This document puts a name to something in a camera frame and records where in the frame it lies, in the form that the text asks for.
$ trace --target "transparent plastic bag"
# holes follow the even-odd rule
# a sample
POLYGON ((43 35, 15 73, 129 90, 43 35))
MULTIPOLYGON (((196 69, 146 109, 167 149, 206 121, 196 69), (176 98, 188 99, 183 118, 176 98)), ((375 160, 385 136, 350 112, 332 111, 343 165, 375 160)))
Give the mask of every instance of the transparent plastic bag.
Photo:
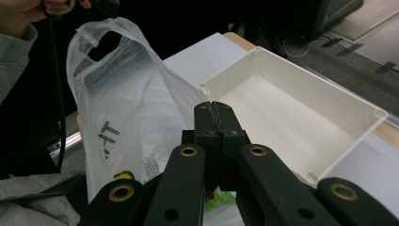
POLYGON ((194 106, 206 101, 165 66, 137 25, 121 17, 77 29, 67 75, 81 118, 90 202, 121 172, 142 183, 162 172, 182 131, 194 129, 194 106), (121 34, 119 46, 91 59, 88 53, 109 31, 121 34))

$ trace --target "gray sleeve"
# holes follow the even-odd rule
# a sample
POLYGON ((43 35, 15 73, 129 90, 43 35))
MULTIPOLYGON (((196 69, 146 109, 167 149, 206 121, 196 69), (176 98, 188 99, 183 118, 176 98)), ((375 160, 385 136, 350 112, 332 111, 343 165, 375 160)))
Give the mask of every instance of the gray sleeve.
POLYGON ((0 104, 29 62, 28 54, 38 32, 29 24, 22 39, 0 34, 0 104))

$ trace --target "white plastic box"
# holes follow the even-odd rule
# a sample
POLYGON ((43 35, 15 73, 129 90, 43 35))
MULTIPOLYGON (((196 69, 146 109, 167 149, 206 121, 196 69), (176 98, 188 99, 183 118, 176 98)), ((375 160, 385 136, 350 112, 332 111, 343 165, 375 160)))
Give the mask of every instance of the white plastic box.
POLYGON ((210 101, 230 105, 252 143, 271 148, 313 187, 388 117, 259 46, 199 89, 210 101))

